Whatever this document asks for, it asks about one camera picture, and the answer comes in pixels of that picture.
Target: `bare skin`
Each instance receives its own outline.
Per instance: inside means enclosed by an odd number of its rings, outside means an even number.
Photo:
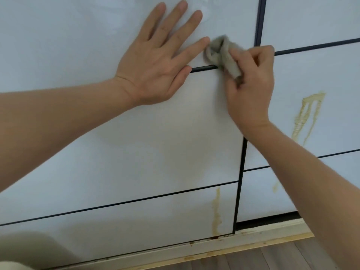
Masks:
[[[165,4],[160,3],[112,79],[0,94],[0,191],[102,123],[136,106],[171,98],[191,71],[187,64],[209,44],[208,37],[202,38],[174,56],[201,21],[202,14],[196,11],[167,40],[186,8],[187,3],[180,2],[155,28],[165,12]],[[269,121],[274,49],[231,49],[230,53],[244,72],[240,87],[228,74],[224,77],[231,118],[268,160],[301,216],[341,269],[356,269],[360,265],[360,190]]]
[[[311,231],[343,270],[360,265],[360,189],[284,135],[270,121],[274,49],[230,50],[244,83],[225,76],[229,114],[267,159]]]

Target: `glossy white surface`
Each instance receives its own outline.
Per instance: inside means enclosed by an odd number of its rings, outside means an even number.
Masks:
[[[276,51],[360,38],[360,0],[266,0],[261,44]]]
[[[232,232],[237,183],[0,227],[0,261],[34,269]]]
[[[360,151],[321,158],[321,161],[360,188]],[[296,208],[271,168],[244,172],[237,222],[292,211]]]
[[[360,149],[358,55],[360,43],[335,46],[275,57],[275,88],[269,107],[270,120],[292,136],[302,99],[324,92],[317,120],[304,147],[316,156]],[[317,102],[299,134],[303,145],[313,123]],[[248,144],[245,169],[267,166],[267,161]]]
[[[218,70],[82,136],[0,194],[0,224],[238,180],[242,135]]]
[[[180,0],[1,0],[0,76],[4,90],[84,84],[112,77],[120,58],[156,4],[167,14]],[[184,43],[228,34],[254,44],[258,0],[187,0],[184,24],[197,9],[203,20]],[[207,65],[201,53],[190,65]]]

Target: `gray wood floor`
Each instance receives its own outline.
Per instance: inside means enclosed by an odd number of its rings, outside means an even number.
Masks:
[[[155,270],[335,270],[315,238],[168,265]]]

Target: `white baseboard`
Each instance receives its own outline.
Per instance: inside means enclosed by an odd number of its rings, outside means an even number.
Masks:
[[[313,236],[304,220],[296,219],[239,230],[234,235],[222,236],[218,239],[99,259],[57,268],[57,270],[144,270]]]

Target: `crumpled cloth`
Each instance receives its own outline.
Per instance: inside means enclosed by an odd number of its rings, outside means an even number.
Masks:
[[[241,46],[229,40],[229,37],[222,35],[212,40],[205,49],[205,55],[214,65],[221,70],[226,69],[235,79],[237,85],[242,83],[243,73],[241,72],[236,61],[231,57],[229,48],[244,50]]]

